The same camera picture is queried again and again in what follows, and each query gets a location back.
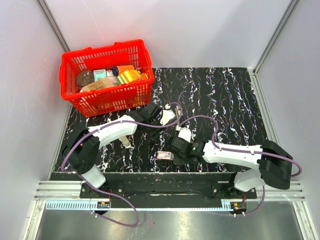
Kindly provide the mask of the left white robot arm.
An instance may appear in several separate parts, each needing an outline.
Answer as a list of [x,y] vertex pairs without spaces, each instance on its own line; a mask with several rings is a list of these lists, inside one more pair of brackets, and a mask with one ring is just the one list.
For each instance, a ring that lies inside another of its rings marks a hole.
[[65,165],[69,164],[72,171],[91,185],[91,192],[103,198],[109,189],[106,178],[96,165],[98,150],[114,140],[134,134],[139,123],[144,127],[161,126],[162,115],[162,108],[151,102],[105,125],[87,128],[77,124],[61,147],[61,170],[65,172]]

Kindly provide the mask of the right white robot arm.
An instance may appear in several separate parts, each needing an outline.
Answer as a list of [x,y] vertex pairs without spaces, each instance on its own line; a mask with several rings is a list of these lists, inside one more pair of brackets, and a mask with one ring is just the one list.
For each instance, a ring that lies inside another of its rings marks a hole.
[[225,163],[248,168],[231,177],[227,192],[233,198],[265,185],[279,190],[288,190],[291,185],[293,158],[271,140],[262,145],[241,146],[212,141],[190,142],[174,136],[168,142],[168,150],[176,165]]

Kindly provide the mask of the white staple box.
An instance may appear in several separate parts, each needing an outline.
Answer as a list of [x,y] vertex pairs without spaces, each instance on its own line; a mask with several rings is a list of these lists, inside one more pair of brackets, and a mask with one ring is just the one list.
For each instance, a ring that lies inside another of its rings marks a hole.
[[169,151],[158,151],[157,152],[157,159],[165,160],[165,161],[172,161],[174,159],[174,155]]

